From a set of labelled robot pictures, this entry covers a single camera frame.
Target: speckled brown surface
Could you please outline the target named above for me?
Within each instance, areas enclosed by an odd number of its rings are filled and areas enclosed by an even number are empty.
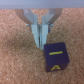
[[[47,10],[32,9],[39,23]],[[84,8],[63,9],[47,43],[65,42],[70,63],[45,72],[43,51],[14,10],[0,10],[0,84],[84,84]]]

